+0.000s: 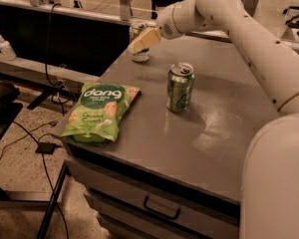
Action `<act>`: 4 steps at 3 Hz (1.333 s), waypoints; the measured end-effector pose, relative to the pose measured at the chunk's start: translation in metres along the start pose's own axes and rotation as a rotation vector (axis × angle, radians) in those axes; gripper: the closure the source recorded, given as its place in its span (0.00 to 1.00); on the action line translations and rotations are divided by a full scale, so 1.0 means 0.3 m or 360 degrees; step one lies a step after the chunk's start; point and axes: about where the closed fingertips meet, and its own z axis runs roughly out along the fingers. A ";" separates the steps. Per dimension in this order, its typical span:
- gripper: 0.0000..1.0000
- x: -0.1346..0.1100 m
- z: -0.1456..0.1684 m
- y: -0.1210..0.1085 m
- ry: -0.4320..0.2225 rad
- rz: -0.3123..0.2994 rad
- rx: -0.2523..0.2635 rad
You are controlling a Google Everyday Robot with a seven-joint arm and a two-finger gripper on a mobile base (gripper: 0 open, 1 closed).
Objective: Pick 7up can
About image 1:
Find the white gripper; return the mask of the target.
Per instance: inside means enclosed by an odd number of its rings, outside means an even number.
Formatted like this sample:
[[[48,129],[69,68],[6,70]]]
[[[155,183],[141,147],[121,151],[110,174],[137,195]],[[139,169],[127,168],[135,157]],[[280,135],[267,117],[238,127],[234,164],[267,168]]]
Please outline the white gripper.
[[[131,42],[133,53],[158,44],[161,36],[171,40],[200,30],[203,27],[204,18],[197,11],[195,0],[183,0],[160,10],[155,24],[157,28],[145,29]]]

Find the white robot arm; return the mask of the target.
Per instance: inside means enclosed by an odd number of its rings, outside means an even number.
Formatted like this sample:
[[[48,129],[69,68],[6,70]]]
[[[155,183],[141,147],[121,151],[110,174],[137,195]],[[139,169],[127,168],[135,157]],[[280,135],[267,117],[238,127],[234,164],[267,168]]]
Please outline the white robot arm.
[[[250,16],[241,0],[184,0],[162,9],[132,41],[139,52],[161,39],[216,27],[278,112],[246,150],[239,239],[299,239],[299,55]]]

